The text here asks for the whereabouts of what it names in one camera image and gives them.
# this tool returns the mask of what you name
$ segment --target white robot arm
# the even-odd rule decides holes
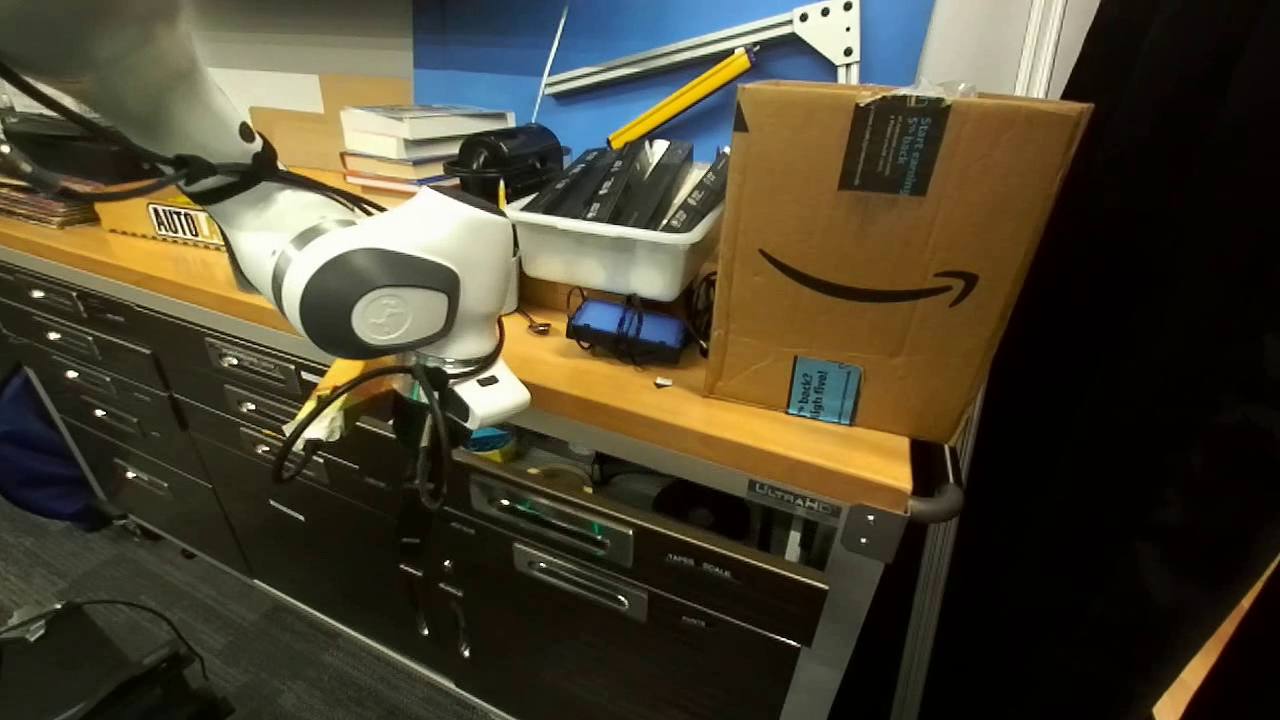
[[[350,360],[417,352],[469,366],[469,423],[518,414],[529,387],[501,364],[518,239],[501,208],[423,187],[382,216],[278,174],[278,155],[204,71],[183,0],[0,0],[0,64],[58,87],[187,180],[241,276],[318,349]]]

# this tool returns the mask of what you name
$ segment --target amazon box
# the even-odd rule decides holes
[[[1088,105],[746,84],[708,397],[953,439]]]

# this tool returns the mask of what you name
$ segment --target plastic bin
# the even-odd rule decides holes
[[[672,305],[705,268],[721,208],[692,233],[596,224],[509,208],[525,276]]]

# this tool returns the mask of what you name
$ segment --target blue wall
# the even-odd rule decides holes
[[[534,118],[545,59],[559,25],[564,0],[417,0],[413,2],[413,64],[419,105],[496,105]],[[705,36],[746,18],[779,14],[785,0],[572,0],[559,57],[553,71],[647,50],[672,41]],[[914,84],[934,0],[866,0],[866,84]],[[605,135],[642,117],[685,78],[715,59],[665,68],[638,78],[600,84],[590,90],[545,97],[549,123],[572,155],[605,142]],[[800,41],[772,41],[758,57],[748,78],[814,76],[833,78],[833,64]],[[708,158],[734,129],[734,90],[721,90],[676,117],[662,135],[692,138]]]

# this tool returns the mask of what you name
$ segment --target amazon logo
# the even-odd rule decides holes
[[[968,292],[975,289],[975,272],[934,272],[936,283],[923,289],[861,289],[861,283],[836,283],[825,276],[814,276],[798,262],[775,261],[772,253],[758,247],[764,254],[764,262],[772,262],[775,272],[785,272],[790,278],[820,292],[820,296],[836,296],[847,305],[914,305],[914,300],[929,300],[929,296],[953,296],[949,308],[966,305]]]

